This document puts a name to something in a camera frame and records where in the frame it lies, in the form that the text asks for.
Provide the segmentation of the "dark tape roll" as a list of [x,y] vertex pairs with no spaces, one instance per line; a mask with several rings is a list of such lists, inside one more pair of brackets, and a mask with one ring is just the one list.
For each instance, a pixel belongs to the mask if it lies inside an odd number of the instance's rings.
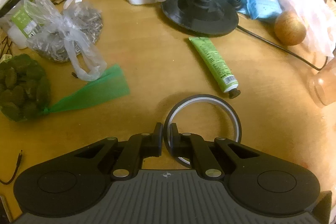
[[[228,114],[233,128],[234,128],[234,141],[239,143],[242,139],[242,126],[240,123],[240,119],[238,118],[238,115],[236,114],[236,111],[231,107],[229,103],[224,101],[223,99],[212,96],[209,94],[198,94],[194,96],[187,97],[183,99],[182,101],[178,102],[169,112],[168,116],[166,117],[164,126],[163,126],[163,139],[166,145],[167,150],[169,151],[170,155],[170,142],[169,142],[169,136],[170,136],[170,125],[173,123],[174,117],[185,107],[192,105],[194,103],[210,103],[212,105],[220,107],[226,114]],[[211,141],[206,141],[209,148],[214,146],[214,143]],[[183,163],[187,167],[191,167],[189,159],[183,158],[183,157],[175,157],[177,162]]]

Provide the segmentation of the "green cream tube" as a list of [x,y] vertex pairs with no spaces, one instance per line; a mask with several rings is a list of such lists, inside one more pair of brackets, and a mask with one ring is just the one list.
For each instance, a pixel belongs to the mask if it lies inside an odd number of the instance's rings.
[[189,38],[189,41],[200,54],[221,91],[228,94],[230,99],[239,96],[241,93],[238,89],[239,83],[213,42],[204,37]]

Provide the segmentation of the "black kettle base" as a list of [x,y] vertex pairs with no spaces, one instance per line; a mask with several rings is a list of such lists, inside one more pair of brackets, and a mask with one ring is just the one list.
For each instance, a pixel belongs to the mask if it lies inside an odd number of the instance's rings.
[[227,0],[166,0],[161,8],[173,23],[197,34],[227,35],[239,24],[235,8]]

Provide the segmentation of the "clear bag of seeds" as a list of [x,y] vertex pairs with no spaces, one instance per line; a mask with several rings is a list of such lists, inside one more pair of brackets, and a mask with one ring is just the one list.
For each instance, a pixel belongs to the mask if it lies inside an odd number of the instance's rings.
[[25,9],[40,24],[27,40],[29,48],[51,61],[70,61],[77,77],[94,81],[107,64],[95,46],[101,30],[101,12],[86,2],[73,3],[59,12],[53,4],[25,2]]

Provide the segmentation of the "shaker bottle grey lid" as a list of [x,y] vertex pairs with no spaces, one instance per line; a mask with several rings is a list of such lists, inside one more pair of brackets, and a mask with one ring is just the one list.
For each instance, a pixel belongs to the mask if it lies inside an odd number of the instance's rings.
[[309,92],[314,103],[325,107],[335,102],[336,76],[335,58],[309,80]]

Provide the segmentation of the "yellow onion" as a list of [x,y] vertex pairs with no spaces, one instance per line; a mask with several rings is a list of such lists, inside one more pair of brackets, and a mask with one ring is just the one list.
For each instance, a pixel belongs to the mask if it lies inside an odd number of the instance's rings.
[[274,23],[274,33],[285,46],[296,46],[306,38],[306,27],[301,18],[292,11],[284,11]]

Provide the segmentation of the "white tub green label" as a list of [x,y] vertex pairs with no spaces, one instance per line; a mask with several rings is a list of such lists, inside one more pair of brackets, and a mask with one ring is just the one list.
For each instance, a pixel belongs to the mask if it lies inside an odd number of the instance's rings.
[[50,0],[1,0],[1,29],[18,48],[34,48],[34,42],[62,13]]

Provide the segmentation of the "white plastic bag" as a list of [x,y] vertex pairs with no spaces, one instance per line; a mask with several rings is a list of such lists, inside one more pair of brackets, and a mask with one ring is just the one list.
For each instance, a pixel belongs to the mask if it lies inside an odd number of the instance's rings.
[[293,11],[306,27],[303,44],[311,52],[334,57],[335,13],[324,0],[278,0],[285,11]]

